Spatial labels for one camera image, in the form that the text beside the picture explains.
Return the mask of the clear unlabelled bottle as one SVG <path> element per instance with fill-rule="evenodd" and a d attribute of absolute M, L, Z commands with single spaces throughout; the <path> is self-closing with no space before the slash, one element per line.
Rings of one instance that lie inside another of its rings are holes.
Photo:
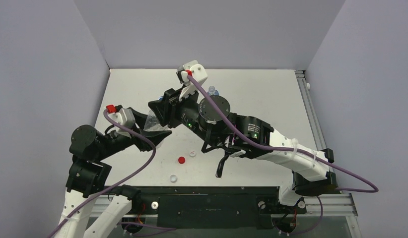
<path fill-rule="evenodd" d="M 144 130 L 145 131 L 158 131 L 158 130 L 169 130 L 169 128 L 167 126 L 161 126 L 154 112 L 152 110 L 149 110 L 148 117 L 145 122 Z M 157 146 L 157 149 L 159 149 L 162 144 L 163 142 L 161 142 Z"/>

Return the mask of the red bottle cap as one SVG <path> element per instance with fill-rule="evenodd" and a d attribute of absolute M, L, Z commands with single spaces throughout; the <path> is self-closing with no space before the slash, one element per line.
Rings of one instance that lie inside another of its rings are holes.
<path fill-rule="evenodd" d="M 186 162 L 185 157 L 182 157 L 182 156 L 181 156 L 181 157 L 178 158 L 178 163 L 179 163 L 179 164 L 184 164 L 185 162 Z"/>

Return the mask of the clear bottle white cap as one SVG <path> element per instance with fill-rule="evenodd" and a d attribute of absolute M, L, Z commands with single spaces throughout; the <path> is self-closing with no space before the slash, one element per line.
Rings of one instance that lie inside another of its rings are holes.
<path fill-rule="evenodd" d="M 219 96 L 219 92 L 216 90 L 216 88 L 214 86 L 210 86 L 208 88 L 207 94 L 209 96 L 211 96 L 211 95 Z"/>

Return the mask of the blue white bottle cap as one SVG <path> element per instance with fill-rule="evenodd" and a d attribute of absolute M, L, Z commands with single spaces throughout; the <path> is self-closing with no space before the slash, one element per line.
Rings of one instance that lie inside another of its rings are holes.
<path fill-rule="evenodd" d="M 176 175 L 171 175 L 171 176 L 170 176 L 170 181 L 171 181 L 172 183 L 175 183 L 175 182 L 177 181 L 177 176 L 176 176 Z"/>

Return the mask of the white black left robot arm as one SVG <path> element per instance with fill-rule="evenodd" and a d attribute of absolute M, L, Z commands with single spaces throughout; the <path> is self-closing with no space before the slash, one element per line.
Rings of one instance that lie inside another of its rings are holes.
<path fill-rule="evenodd" d="M 156 154 L 157 145 L 169 130 L 145 131 L 147 115 L 132 108 L 108 105 L 106 133 L 82 125 L 71 135 L 72 165 L 66 182 L 65 202 L 58 226 L 51 238 L 105 238 L 124 215 L 145 211 L 140 189 L 125 182 L 145 169 Z M 111 166 L 102 161 L 130 146 L 152 152 L 136 171 L 109 187 L 105 186 Z"/>

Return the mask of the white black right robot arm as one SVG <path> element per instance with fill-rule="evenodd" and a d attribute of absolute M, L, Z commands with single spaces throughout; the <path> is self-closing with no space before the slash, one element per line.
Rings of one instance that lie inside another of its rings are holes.
<path fill-rule="evenodd" d="M 229 157 L 265 160 L 290 169 L 292 183 L 282 185 L 273 199 L 280 212 L 287 211 L 303 196 L 319 196 L 337 188 L 336 174 L 329 168 L 334 160 L 332 150 L 313 151 L 259 118 L 233 113 L 222 96 L 199 99 L 195 92 L 182 99 L 180 95 L 181 90 L 169 89 L 148 106 L 162 126 L 184 125 L 202 139 L 203 153 L 224 150 L 217 178 L 222 176 Z"/>

